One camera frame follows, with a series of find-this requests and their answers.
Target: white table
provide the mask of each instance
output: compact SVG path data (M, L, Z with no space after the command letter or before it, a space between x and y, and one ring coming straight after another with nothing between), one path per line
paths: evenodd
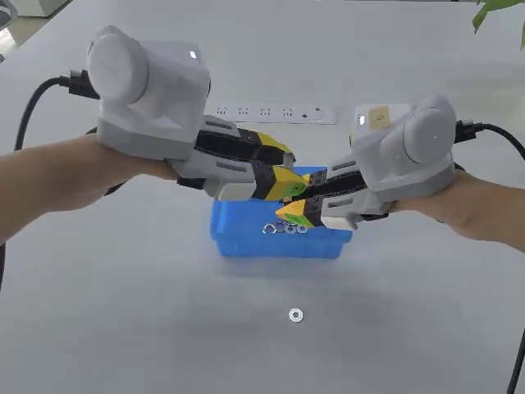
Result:
M201 44L209 104L327 103L337 126L258 126L304 164L347 152L353 108L447 94L460 117L525 138L523 9L477 37L464 3L75 0L0 66L0 149L42 80L83 66L93 32ZM97 104L55 89L27 144L80 135ZM483 135L470 172L525 186L518 154ZM523 256L415 213L363 224L337 261L226 261L204 195L148 179L8 245L2 394L503 392L525 296ZM305 320L293 324L299 307Z

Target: blue plastic bin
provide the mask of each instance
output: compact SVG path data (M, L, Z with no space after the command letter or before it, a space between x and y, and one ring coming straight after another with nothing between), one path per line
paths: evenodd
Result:
M323 167L296 167L306 174ZM279 220L275 212L282 204L249 201L215 201L210 233L219 252L226 257L302 257L336 259L351 231L311 228L306 234L264 234L263 226Z

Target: hand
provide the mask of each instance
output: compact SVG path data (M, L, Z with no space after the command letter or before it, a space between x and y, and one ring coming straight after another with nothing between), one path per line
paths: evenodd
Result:
M495 241L491 205L498 204L504 186L482 181L464 171L456 171L452 185L426 199L395 203L393 212L412 210L448 224L461 236L474 240Z
M102 146L96 135L39 147L50 166L55 192L47 211L83 208L103 197L112 186L145 174L174 181L175 171L165 162L133 158Z

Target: power strip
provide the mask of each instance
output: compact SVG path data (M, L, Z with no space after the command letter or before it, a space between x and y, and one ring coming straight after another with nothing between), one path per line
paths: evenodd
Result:
M224 104L214 107L210 115L250 123L337 124L333 107L316 105Z

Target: wrist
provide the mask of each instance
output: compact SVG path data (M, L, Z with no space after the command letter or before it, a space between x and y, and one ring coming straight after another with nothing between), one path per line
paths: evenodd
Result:
M45 212L63 210L69 202L102 193L139 174L139 166L123 154L108 149L86 135L58 144L34 148L43 164L46 181Z

